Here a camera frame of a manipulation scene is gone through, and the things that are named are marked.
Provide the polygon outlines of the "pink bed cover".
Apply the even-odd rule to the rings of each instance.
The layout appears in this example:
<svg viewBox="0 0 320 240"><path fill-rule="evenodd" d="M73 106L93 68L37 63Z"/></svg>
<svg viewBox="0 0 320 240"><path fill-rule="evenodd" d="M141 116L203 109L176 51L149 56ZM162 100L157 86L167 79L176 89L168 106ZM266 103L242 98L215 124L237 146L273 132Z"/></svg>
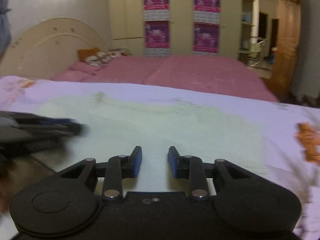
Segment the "pink bed cover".
<svg viewBox="0 0 320 240"><path fill-rule="evenodd" d="M132 83L278 101L254 71L238 60L219 56L121 56L100 67L78 61L51 80Z"/></svg>

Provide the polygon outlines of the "orange patterned pillow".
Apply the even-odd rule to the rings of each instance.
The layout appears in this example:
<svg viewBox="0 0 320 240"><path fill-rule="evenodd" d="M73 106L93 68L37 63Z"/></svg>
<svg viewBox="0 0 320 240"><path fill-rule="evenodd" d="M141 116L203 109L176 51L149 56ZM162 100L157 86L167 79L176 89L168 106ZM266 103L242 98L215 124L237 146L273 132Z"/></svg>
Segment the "orange patterned pillow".
<svg viewBox="0 0 320 240"><path fill-rule="evenodd" d="M78 59L90 66L99 67L108 64L113 59L122 56L130 56L131 53L127 49L115 48L109 51L102 51L98 47L92 49L77 50Z"/></svg>

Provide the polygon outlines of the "cream wardrobe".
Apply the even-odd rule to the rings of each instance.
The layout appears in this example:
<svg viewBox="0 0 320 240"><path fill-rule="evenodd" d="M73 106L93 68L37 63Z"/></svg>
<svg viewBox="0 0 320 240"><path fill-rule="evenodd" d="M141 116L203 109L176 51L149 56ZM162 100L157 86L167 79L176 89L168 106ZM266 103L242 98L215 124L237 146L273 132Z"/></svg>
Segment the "cream wardrobe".
<svg viewBox="0 0 320 240"><path fill-rule="evenodd" d="M108 0L112 47L145 55L144 0ZM237 59L240 48L242 0L220 0L218 55ZM194 0L169 0L170 52L188 55L195 41Z"/></svg>

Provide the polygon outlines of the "cream curved headboard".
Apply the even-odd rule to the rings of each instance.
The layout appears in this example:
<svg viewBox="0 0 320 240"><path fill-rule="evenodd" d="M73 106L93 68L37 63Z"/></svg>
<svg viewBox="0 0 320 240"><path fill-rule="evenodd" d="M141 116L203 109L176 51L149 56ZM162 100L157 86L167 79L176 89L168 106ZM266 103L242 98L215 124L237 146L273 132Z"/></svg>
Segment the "cream curved headboard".
<svg viewBox="0 0 320 240"><path fill-rule="evenodd" d="M89 25L73 18L52 18L15 38L1 59L1 77L50 79L78 61L79 49L107 50L106 41Z"/></svg>

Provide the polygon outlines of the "brown wooden door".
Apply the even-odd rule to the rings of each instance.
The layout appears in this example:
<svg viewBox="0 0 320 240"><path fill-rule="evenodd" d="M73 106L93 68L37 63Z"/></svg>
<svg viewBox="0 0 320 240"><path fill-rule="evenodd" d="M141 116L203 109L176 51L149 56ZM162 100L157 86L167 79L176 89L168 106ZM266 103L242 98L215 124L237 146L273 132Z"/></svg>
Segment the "brown wooden door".
<svg viewBox="0 0 320 240"><path fill-rule="evenodd" d="M287 98L295 75L300 45L301 9L302 0L279 1L277 51L270 89L279 100Z"/></svg>

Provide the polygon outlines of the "upper left pink poster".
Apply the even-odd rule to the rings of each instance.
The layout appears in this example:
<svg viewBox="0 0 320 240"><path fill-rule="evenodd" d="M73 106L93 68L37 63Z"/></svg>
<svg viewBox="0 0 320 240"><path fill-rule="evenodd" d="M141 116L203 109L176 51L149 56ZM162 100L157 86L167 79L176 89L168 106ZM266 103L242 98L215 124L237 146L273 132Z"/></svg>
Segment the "upper left pink poster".
<svg viewBox="0 0 320 240"><path fill-rule="evenodd" d="M144 0L145 21L168 21L169 0Z"/></svg>

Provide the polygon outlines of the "lower left pink poster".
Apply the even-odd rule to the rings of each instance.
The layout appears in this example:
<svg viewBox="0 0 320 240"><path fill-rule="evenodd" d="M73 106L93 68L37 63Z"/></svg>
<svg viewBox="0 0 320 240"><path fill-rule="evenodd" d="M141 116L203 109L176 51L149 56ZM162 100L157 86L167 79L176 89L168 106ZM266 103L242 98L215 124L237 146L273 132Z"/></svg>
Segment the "lower left pink poster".
<svg viewBox="0 0 320 240"><path fill-rule="evenodd" d="M169 21L145 22L145 56L169 57L170 30Z"/></svg>

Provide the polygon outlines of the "cream knitted sweater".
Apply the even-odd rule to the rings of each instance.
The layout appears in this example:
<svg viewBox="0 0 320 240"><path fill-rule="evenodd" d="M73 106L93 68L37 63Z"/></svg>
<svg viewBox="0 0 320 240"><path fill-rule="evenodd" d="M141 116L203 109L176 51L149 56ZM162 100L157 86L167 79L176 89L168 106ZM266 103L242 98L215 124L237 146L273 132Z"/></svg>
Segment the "cream knitted sweater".
<svg viewBox="0 0 320 240"><path fill-rule="evenodd" d="M116 155L129 155L140 146L140 172L137 179L125 182L125 191L184 191L186 184L170 172L171 146L181 155L193 155L206 163L226 159L260 176L267 174L260 125L215 106L181 99L165 103L123 101L96 93L51 99L37 113L71 118L85 127L82 135L67 140L62 149L36 154L55 171L85 158L105 162Z"/></svg>

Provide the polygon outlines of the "pink poster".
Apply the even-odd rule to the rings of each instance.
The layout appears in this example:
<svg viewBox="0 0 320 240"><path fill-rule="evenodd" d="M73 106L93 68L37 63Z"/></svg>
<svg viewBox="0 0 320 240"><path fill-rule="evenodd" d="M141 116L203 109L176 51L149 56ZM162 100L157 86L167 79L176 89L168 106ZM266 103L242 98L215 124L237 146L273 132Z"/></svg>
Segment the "pink poster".
<svg viewBox="0 0 320 240"><path fill-rule="evenodd" d="M145 21L168 21L169 0L144 0Z"/></svg>
<svg viewBox="0 0 320 240"><path fill-rule="evenodd" d="M220 26L218 24L194 23L193 52L195 54L219 53Z"/></svg>
<svg viewBox="0 0 320 240"><path fill-rule="evenodd" d="M205 24L220 24L220 0L194 0L194 21Z"/></svg>
<svg viewBox="0 0 320 240"><path fill-rule="evenodd" d="M169 21L145 22L145 56L169 57L170 30Z"/></svg>

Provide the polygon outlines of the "lower right pink poster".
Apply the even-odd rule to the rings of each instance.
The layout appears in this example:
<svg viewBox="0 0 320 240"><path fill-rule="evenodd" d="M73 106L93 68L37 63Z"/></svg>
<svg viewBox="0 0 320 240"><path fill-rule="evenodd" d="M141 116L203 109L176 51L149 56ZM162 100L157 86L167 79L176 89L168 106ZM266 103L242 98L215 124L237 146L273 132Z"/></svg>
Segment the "lower right pink poster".
<svg viewBox="0 0 320 240"><path fill-rule="evenodd" d="M218 24L194 23L193 52L195 54L219 53L220 26Z"/></svg>

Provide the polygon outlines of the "open corner shelf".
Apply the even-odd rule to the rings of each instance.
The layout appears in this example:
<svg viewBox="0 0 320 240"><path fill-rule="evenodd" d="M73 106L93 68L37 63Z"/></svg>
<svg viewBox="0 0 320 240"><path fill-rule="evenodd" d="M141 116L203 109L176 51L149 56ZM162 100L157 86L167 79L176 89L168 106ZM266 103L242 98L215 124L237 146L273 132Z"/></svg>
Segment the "open corner shelf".
<svg viewBox="0 0 320 240"><path fill-rule="evenodd" d="M251 30L252 14L254 0L242 0L241 13L241 39L239 48L239 61L248 64L250 46L251 46Z"/></svg>

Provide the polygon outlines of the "upper right pink poster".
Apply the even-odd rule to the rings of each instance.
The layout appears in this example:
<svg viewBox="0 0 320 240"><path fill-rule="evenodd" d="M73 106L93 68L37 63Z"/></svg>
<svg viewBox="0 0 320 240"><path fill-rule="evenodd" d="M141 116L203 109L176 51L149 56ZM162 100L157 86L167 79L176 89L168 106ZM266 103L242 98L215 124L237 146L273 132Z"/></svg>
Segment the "upper right pink poster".
<svg viewBox="0 0 320 240"><path fill-rule="evenodd" d="M220 0L194 0L194 21L205 24L220 24Z"/></svg>

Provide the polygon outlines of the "lilac floral bed sheet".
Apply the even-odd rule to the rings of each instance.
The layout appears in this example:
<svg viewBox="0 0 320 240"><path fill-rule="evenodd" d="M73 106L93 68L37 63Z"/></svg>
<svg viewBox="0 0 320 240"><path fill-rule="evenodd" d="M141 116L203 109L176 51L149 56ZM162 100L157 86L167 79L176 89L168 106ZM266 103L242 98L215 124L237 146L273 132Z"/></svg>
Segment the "lilac floral bed sheet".
<svg viewBox="0 0 320 240"><path fill-rule="evenodd" d="M38 80L16 76L1 78L1 109L37 114L39 107L62 96L103 93L109 98L134 102L165 103L181 99L200 106L215 106L261 127L263 177L293 191L303 206L295 233L302 239L319 239L319 166L308 163L296 139L297 125L306 122L319 129L319 110L278 102L189 90L128 83L80 83Z"/></svg>

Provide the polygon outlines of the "grey hanging garment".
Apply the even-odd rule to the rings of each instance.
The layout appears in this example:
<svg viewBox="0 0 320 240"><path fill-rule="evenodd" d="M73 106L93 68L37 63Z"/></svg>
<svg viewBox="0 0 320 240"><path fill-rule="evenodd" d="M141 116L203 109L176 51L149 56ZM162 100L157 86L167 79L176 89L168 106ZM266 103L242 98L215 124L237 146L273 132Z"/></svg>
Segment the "grey hanging garment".
<svg viewBox="0 0 320 240"><path fill-rule="evenodd" d="M5 53L8 45L11 42L10 23L8 13L11 11L9 8L9 0L0 0L0 53L1 56Z"/></svg>

